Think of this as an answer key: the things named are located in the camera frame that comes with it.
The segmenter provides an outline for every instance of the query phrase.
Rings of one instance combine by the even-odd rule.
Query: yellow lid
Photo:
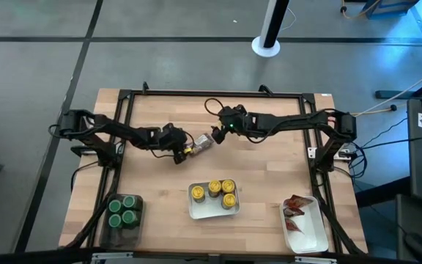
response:
[[[226,193],[233,192],[235,189],[235,184],[233,180],[223,181],[223,191]]]
[[[219,180],[211,180],[208,184],[208,188],[212,192],[218,192],[221,191],[221,182]]]
[[[191,196],[195,199],[203,198],[204,196],[204,189],[201,186],[195,186],[191,189]]]
[[[227,207],[232,207],[235,205],[235,195],[226,194],[223,198],[223,204]]]

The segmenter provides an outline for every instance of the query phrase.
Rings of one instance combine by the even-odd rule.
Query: grey floor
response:
[[[84,37],[95,0],[0,0],[0,36]],[[254,37],[262,0],[104,1],[94,37]],[[297,21],[282,37],[422,38],[417,19],[344,19],[338,1],[293,0]],[[356,13],[362,4],[348,4]],[[417,5],[422,17],[422,0]],[[286,15],[284,25],[291,23]],[[0,42],[0,253],[10,252],[36,184],[37,173],[70,85],[82,43]],[[272,59],[250,43],[91,43],[71,108],[92,110],[99,88],[213,89],[332,93],[337,109],[362,111],[378,103],[378,89],[403,90],[422,77],[422,45],[282,43]],[[396,112],[358,119],[359,144],[406,117]],[[406,124],[378,142],[407,137]],[[70,176],[79,159],[61,142],[29,240],[28,250],[57,247],[70,199]],[[409,174],[407,144],[369,150],[360,179],[371,188]],[[393,204],[377,209],[394,219]],[[370,208],[361,210],[373,255],[395,257],[394,226]]]

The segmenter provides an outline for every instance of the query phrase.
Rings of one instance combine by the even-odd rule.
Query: green lid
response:
[[[112,213],[117,213],[118,211],[120,211],[121,208],[122,208],[122,203],[117,199],[111,200],[110,204],[108,204],[108,209]]]
[[[126,208],[131,208],[135,204],[136,204],[136,197],[129,195],[129,196],[126,196],[125,198],[123,198],[123,205]]]
[[[121,223],[122,223],[122,218],[116,213],[111,215],[110,218],[108,219],[108,225],[113,228],[119,227]]]
[[[132,224],[136,221],[136,214],[131,210],[126,210],[122,215],[123,222],[126,224]]]

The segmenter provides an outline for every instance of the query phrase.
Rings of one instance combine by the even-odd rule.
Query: silver tray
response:
[[[188,210],[190,212],[190,217],[192,219],[204,219],[208,217],[215,217],[215,216],[231,216],[234,214],[239,213],[240,210],[240,203],[239,203],[239,194],[237,193],[237,184],[235,184],[235,206],[226,210],[222,207],[221,203],[223,201],[223,195],[220,194],[218,197],[213,198],[210,197],[208,194],[208,183],[192,183],[188,186]],[[193,197],[191,196],[191,190],[195,186],[201,186],[204,189],[204,201],[203,202],[195,202]]]

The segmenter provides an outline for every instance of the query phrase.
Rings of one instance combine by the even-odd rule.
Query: wooden table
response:
[[[94,112],[113,118],[118,94],[118,89],[101,89]],[[331,95],[314,96],[317,109],[334,107]],[[219,99],[225,106],[241,103],[248,111],[275,115],[300,113],[295,99]],[[210,126],[217,123],[217,117],[204,110],[204,100],[205,97],[199,96],[135,96],[130,125],[162,127],[172,122],[196,139],[202,133],[210,133]],[[211,102],[209,106],[211,111],[219,110],[218,104]],[[120,120],[124,120],[125,112],[122,111]],[[108,140],[107,135],[100,136]],[[278,133],[262,144],[252,144],[243,136],[228,134],[223,144],[215,144],[180,165],[175,165],[171,158],[154,158],[151,152],[138,150],[128,143],[118,193],[141,195],[147,204],[141,242],[135,250],[291,254],[284,243],[278,206],[293,194],[311,195],[305,152],[302,131]],[[85,156],[80,166],[96,159],[96,156]],[[347,170],[345,163],[337,161],[336,166]],[[60,246],[74,239],[92,215],[101,171],[102,168],[93,167],[77,174]],[[351,180],[337,171],[331,172],[329,177],[339,223],[356,245],[367,252]],[[226,178],[235,180],[239,188],[240,212],[230,217],[193,220],[188,212],[188,186]],[[333,252],[330,225],[327,219],[324,223],[329,250]],[[96,245],[99,234],[97,230]]]

